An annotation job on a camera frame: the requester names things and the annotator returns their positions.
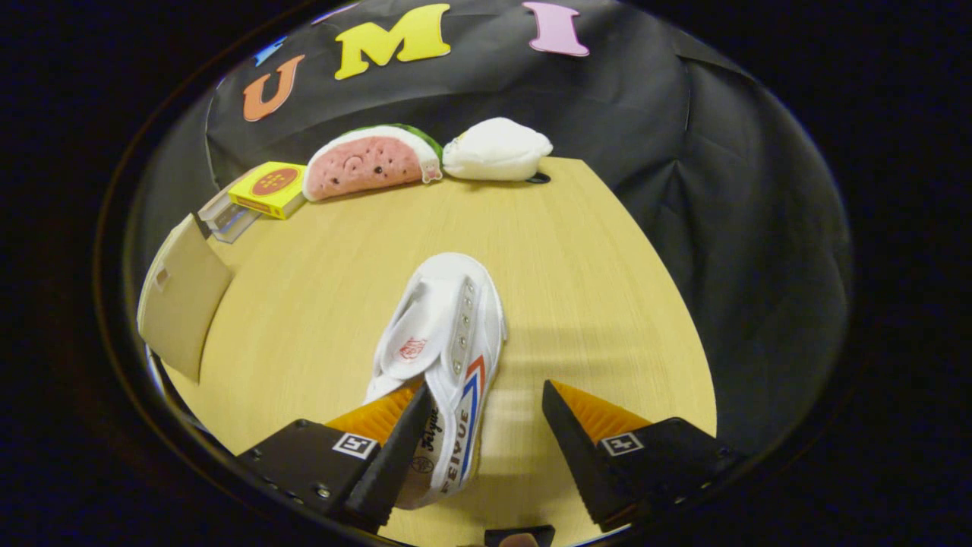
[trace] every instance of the wooden table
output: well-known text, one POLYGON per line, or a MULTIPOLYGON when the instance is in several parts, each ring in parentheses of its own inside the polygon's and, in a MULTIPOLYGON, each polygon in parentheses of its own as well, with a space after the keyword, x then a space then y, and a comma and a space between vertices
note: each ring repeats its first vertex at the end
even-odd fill
POLYGON ((294 419, 358 407, 371 359, 426 258, 483 263, 509 341, 487 401, 478 474, 458 495, 396 509, 380 533, 416 545, 481 543, 485 529, 553 525, 555 544, 599 535, 540 410, 542 383, 585 389, 652 421, 715 433, 706 357, 643 232, 587 165, 546 158, 548 184, 444 180, 308 203, 210 239, 233 280, 199 384, 170 372, 199 420, 240 454, 294 419))

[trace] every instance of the red circle logo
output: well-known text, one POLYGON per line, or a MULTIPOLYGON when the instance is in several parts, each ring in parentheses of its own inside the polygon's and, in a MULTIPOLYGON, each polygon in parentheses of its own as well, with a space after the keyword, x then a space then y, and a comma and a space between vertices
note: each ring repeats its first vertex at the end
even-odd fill
POLYGON ((299 171, 292 167, 270 171, 253 184, 253 195, 269 196, 280 192, 287 185, 297 180, 299 174, 299 171))

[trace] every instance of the blue stripe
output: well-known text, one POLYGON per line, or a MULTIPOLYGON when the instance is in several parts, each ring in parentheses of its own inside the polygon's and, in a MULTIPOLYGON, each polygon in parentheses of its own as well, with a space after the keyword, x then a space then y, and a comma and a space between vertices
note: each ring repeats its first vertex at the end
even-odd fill
POLYGON ((479 375, 472 375, 469 379, 469 383, 463 388, 463 398, 466 398, 466 394, 472 389, 472 411, 469 413, 469 439, 466 441, 466 454, 463 456, 463 470, 459 474, 459 480, 462 482, 463 477, 466 476, 466 469, 469 467, 469 455, 472 454, 472 435, 476 430, 476 411, 478 410, 479 403, 479 390, 476 389, 477 378, 479 375))

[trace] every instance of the sneaker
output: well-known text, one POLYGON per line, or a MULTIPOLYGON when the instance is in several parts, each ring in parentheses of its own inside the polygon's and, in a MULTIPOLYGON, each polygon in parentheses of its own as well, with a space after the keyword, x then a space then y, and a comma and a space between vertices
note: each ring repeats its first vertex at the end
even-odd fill
POLYGON ((417 509, 469 483, 505 340, 496 285, 471 257, 435 255, 409 279, 378 343, 364 399, 375 401, 421 376, 435 402, 397 507, 417 509))

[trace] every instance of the red stripe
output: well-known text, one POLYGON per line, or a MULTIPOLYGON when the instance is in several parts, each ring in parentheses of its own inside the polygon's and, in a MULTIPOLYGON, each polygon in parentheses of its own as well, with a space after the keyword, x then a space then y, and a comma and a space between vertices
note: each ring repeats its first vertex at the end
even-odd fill
POLYGON ((469 377, 472 376, 473 373, 475 373, 476 369, 479 369, 479 393, 480 393, 480 397, 482 397, 481 393, 483 392, 484 384, 486 383, 486 368, 485 367, 486 367, 486 362, 483 360, 483 356, 482 355, 479 355, 479 357, 476 358, 475 361, 472 361, 472 366, 470 366, 469 367, 469 370, 466 372, 466 380, 468 380, 469 377))

